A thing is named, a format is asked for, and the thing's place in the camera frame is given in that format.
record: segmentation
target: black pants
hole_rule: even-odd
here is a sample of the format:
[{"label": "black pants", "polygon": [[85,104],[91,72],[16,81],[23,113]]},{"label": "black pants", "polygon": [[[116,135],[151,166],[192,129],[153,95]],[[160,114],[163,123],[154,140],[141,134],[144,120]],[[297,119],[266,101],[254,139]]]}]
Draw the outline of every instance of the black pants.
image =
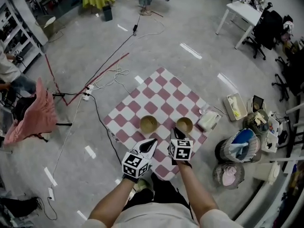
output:
[{"label": "black pants", "polygon": [[190,208],[189,204],[186,202],[185,198],[175,190],[171,182],[168,180],[160,180],[153,173],[151,175],[153,181],[153,189],[155,191],[155,195],[153,197],[153,192],[150,189],[144,189],[138,193],[136,193],[133,198],[127,202],[124,210],[133,207],[139,204],[146,203],[180,203],[184,205],[186,208]]}]

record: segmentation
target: forearm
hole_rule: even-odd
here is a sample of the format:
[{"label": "forearm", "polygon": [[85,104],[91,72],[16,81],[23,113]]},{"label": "forearm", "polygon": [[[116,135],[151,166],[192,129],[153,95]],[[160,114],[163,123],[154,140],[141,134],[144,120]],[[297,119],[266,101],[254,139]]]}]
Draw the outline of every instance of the forearm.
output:
[{"label": "forearm", "polygon": [[123,179],[115,189],[96,205],[89,219],[100,220],[107,227],[111,227],[122,212],[133,186],[134,182]]},{"label": "forearm", "polygon": [[5,54],[5,55],[8,60],[15,60],[15,57],[13,55],[10,54]]},{"label": "forearm", "polygon": [[205,190],[202,184],[194,175],[190,166],[178,163],[180,174],[186,187],[187,196],[190,205],[194,211],[197,220],[209,210],[217,209],[216,202],[213,197]]}]

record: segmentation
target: pink and white checkered mat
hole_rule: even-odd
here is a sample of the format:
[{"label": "pink and white checkered mat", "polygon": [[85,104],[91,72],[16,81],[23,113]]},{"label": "pink and white checkered mat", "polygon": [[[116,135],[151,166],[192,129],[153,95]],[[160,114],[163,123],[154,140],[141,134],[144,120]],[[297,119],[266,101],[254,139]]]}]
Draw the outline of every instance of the pink and white checkered mat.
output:
[{"label": "pink and white checkered mat", "polygon": [[[156,138],[158,146],[151,169],[163,180],[170,180],[179,171],[178,166],[171,164],[167,150],[170,130],[179,118],[190,118],[194,123],[190,132],[194,154],[209,134],[203,133],[195,125],[200,117],[199,109],[204,104],[206,102],[203,99],[161,67],[106,116],[104,123],[129,150],[138,141]],[[146,115],[154,116],[159,123],[157,130],[151,134],[143,134],[139,128],[140,119]]]}]

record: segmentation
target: wooden bowl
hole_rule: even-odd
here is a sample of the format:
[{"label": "wooden bowl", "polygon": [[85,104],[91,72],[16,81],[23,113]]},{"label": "wooden bowl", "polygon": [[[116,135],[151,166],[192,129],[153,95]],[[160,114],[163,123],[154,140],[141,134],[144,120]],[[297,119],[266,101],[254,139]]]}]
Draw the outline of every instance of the wooden bowl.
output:
[{"label": "wooden bowl", "polygon": [[176,122],[176,127],[186,133],[190,133],[193,129],[192,121],[187,117],[182,117]]},{"label": "wooden bowl", "polygon": [[157,120],[154,116],[144,116],[140,122],[141,131],[145,134],[153,133],[157,129]]}]

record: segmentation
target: white table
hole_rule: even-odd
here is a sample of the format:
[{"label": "white table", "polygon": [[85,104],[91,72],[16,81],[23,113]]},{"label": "white table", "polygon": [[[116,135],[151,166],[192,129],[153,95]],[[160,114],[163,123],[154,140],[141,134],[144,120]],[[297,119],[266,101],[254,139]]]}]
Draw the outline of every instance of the white table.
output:
[{"label": "white table", "polygon": [[240,1],[237,1],[234,3],[229,3],[229,4],[227,4],[226,12],[222,18],[222,21],[219,24],[218,30],[217,30],[217,32],[215,32],[217,35],[219,34],[219,31],[222,28],[229,11],[231,11],[235,14],[238,14],[239,16],[241,16],[244,20],[246,20],[250,24],[250,26],[248,27],[248,29],[242,36],[241,40],[234,47],[235,49],[237,49],[241,45],[242,41],[248,36],[251,29],[257,25],[262,13],[257,11],[250,5],[241,3]]}]

